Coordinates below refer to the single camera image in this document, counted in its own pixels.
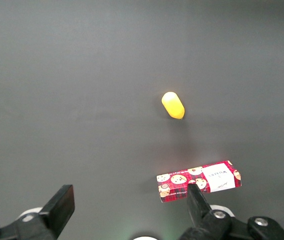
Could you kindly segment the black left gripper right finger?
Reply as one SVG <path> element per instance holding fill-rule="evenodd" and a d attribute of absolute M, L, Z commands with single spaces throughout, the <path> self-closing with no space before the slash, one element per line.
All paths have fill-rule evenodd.
<path fill-rule="evenodd" d="M 196 184 L 188 185 L 187 208 L 193 227 L 180 236 L 182 240 L 247 239 L 246 224 L 237 220 L 230 209 L 210 205 Z"/>

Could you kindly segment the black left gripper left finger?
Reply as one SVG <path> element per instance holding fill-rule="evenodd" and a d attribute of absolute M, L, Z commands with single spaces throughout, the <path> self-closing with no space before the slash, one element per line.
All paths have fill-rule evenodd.
<path fill-rule="evenodd" d="M 56 240 L 75 210 L 73 185 L 63 185 L 39 212 L 20 215 L 0 229 L 0 240 Z"/>

